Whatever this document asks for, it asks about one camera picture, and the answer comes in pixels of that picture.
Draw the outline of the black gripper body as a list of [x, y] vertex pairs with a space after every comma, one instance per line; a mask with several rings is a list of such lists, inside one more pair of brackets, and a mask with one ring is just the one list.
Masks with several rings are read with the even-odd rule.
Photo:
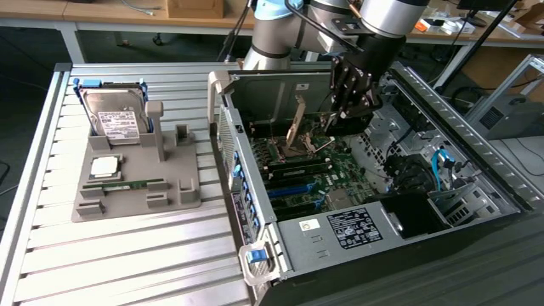
[[354, 65], [372, 76], [381, 76], [398, 54], [406, 37], [389, 38], [380, 34], [365, 34], [357, 39], [362, 53], [354, 56]]

